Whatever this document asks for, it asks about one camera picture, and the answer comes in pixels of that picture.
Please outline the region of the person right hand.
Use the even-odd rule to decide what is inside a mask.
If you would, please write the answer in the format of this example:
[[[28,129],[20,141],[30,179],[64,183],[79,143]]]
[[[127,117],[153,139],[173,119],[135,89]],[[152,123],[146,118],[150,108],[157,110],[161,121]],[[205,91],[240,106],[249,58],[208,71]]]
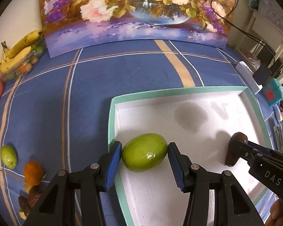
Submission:
[[[283,223],[283,200],[276,200],[270,208],[270,215],[265,226],[280,226]]]

